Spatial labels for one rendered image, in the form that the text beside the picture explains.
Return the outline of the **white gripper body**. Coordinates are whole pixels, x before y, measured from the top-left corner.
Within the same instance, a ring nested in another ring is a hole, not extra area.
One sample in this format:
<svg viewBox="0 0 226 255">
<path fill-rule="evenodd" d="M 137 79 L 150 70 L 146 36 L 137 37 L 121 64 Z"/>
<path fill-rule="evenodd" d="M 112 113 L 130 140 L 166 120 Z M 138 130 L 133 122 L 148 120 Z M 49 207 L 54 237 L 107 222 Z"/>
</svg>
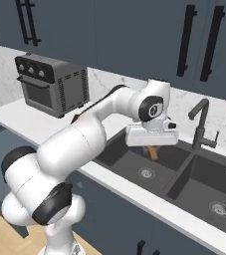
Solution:
<svg viewBox="0 0 226 255">
<path fill-rule="evenodd" d="M 177 129 L 151 131 L 142 127 L 141 124 L 129 125 L 125 128 L 125 143 L 128 146 L 175 145 L 178 140 Z"/>
</svg>

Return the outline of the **brown wooden object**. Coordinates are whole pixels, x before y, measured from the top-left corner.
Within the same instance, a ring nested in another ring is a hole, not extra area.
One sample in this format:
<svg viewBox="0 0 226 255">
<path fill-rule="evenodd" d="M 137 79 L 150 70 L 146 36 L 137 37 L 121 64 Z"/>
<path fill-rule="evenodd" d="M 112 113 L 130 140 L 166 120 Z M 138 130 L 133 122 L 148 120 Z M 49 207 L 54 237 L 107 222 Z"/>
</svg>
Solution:
<svg viewBox="0 0 226 255">
<path fill-rule="evenodd" d="M 149 146 L 146 146 L 144 148 L 144 150 L 146 151 L 146 153 L 148 154 L 149 156 L 149 159 L 151 161 L 157 161 L 158 160 L 158 155 L 157 155 L 157 147 L 154 146 L 154 145 L 149 145 Z"/>
</svg>

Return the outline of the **black sink tap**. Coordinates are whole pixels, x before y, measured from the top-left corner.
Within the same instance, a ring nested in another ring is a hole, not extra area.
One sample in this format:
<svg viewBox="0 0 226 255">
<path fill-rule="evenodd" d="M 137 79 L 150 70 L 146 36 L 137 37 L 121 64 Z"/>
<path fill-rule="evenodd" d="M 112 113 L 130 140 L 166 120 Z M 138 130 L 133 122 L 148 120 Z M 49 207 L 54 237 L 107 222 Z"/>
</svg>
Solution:
<svg viewBox="0 0 226 255">
<path fill-rule="evenodd" d="M 201 145 L 207 145 L 212 148 L 215 148 L 217 145 L 217 139 L 219 133 L 216 133 L 215 139 L 210 140 L 208 138 L 205 138 L 205 122 L 208 114 L 209 109 L 209 100 L 208 99 L 202 99 L 189 113 L 188 117 L 191 121 L 194 120 L 194 118 L 197 116 L 198 113 L 201 113 L 199 124 L 196 127 L 193 142 L 192 142 L 192 149 L 193 150 L 199 150 L 201 148 Z"/>
</svg>

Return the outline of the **dark double sink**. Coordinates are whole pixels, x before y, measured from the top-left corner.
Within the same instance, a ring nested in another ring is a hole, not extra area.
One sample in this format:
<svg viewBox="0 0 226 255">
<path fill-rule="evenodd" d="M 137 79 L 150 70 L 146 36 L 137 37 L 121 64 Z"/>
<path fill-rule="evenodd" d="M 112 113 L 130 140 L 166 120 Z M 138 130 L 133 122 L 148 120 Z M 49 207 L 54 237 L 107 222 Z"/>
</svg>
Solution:
<svg viewBox="0 0 226 255">
<path fill-rule="evenodd" d="M 95 163 L 226 233 L 226 156 L 181 140 L 160 146 L 151 160 L 145 148 L 125 144 L 122 130 Z"/>
</svg>

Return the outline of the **dark blue lower cabinet door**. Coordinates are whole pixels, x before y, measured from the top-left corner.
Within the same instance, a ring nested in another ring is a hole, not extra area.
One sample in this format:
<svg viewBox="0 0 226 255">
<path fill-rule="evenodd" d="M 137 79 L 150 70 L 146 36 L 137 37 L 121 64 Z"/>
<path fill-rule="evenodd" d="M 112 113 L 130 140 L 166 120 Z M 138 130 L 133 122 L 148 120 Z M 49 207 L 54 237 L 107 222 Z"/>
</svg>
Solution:
<svg viewBox="0 0 226 255">
<path fill-rule="evenodd" d="M 153 220 L 150 254 L 156 249 L 159 255 L 217 255 L 158 219 Z"/>
<path fill-rule="evenodd" d="M 86 203 L 86 213 L 74 231 L 103 255 L 136 255 L 137 243 L 145 241 L 142 255 L 148 255 L 151 217 L 109 189 L 78 171 L 67 182 Z"/>
</svg>

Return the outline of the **black toaster oven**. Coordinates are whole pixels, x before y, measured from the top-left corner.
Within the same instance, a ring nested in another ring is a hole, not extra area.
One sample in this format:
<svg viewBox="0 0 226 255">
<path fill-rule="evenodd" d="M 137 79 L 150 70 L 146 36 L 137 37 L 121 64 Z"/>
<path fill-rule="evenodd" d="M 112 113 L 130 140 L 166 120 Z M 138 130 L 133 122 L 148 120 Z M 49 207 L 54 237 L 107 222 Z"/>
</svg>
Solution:
<svg viewBox="0 0 226 255">
<path fill-rule="evenodd" d="M 85 67 L 31 53 L 17 56 L 15 64 L 30 107 L 60 119 L 90 100 Z"/>
</svg>

